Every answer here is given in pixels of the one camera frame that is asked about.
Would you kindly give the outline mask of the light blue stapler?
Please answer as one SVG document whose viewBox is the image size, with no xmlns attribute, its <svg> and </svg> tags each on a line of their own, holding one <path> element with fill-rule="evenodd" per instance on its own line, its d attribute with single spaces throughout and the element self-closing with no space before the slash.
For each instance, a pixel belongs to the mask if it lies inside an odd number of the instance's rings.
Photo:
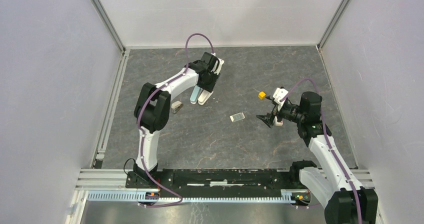
<svg viewBox="0 0 424 224">
<path fill-rule="evenodd" d="M 191 96 L 189 99 L 190 103 L 195 105 L 198 102 L 198 98 L 201 93 L 202 93 L 202 89 L 196 85 L 191 93 Z"/>
</svg>

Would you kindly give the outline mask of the white stapler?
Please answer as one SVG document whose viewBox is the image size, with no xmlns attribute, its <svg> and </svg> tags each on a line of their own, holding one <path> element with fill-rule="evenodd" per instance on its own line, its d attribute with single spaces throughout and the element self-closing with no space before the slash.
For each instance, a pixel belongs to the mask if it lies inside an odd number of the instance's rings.
<svg viewBox="0 0 424 224">
<path fill-rule="evenodd" d="M 213 91 L 212 92 L 209 92 L 207 90 L 203 90 L 200 93 L 200 95 L 199 95 L 199 97 L 197 99 L 197 103 L 199 105 L 203 106 L 207 102 L 207 100 L 211 97 L 212 94 L 213 94 Z"/>
</svg>

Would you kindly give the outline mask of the small beige stapler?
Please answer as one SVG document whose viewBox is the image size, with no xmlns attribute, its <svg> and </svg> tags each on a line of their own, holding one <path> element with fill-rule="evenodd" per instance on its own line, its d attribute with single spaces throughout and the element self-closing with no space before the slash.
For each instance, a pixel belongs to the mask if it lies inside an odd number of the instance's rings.
<svg viewBox="0 0 424 224">
<path fill-rule="evenodd" d="M 182 107 L 183 103 L 181 101 L 175 101 L 171 104 L 170 109 L 173 114 L 176 114 Z"/>
</svg>

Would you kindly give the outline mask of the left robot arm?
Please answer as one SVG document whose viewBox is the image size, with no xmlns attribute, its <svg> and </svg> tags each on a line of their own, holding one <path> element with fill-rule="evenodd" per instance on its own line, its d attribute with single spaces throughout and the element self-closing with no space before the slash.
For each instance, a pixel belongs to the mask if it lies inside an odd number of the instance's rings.
<svg viewBox="0 0 424 224">
<path fill-rule="evenodd" d="M 157 84 L 145 83 L 135 109 L 139 128 L 139 148 L 133 170 L 127 174 L 126 188 L 151 188 L 157 182 L 157 150 L 161 130 L 168 123 L 171 102 L 193 88 L 190 101 L 204 105 L 214 92 L 224 60 L 205 52 L 201 59 L 190 62 L 174 76 Z"/>
</svg>

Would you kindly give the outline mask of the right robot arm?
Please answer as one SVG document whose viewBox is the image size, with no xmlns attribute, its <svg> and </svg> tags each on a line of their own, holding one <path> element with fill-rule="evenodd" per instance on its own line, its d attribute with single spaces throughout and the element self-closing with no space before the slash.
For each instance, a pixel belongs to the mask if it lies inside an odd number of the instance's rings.
<svg viewBox="0 0 424 224">
<path fill-rule="evenodd" d="M 274 107 L 270 113 L 257 115 L 257 118 L 269 128 L 283 120 L 295 123 L 299 137 L 324 172 L 321 174 L 317 167 L 298 161 L 292 164 L 289 183 L 295 188 L 306 186 L 313 193 L 324 209 L 328 224 L 375 224 L 378 195 L 355 177 L 342 158 L 324 121 L 323 98 L 316 92 L 306 91 L 300 103 L 293 104 L 288 94 L 283 87 L 277 88 L 271 96 L 261 91 L 258 98 L 270 100 Z"/>
</svg>

